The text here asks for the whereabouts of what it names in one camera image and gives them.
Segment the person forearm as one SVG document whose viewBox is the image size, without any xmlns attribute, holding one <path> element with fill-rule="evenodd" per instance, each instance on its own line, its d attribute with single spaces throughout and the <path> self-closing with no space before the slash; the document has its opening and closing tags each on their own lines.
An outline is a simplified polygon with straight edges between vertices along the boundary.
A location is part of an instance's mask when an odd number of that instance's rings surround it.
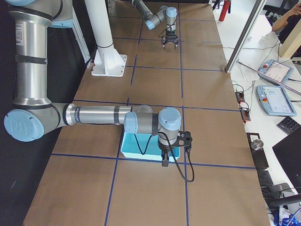
<svg viewBox="0 0 301 226">
<path fill-rule="evenodd" d="M 272 31 L 276 32 L 288 24 L 288 19 L 292 16 L 298 16 L 301 14 L 300 4 L 294 6 L 291 10 L 287 11 L 283 16 L 281 16 L 272 26 Z"/>
</svg>

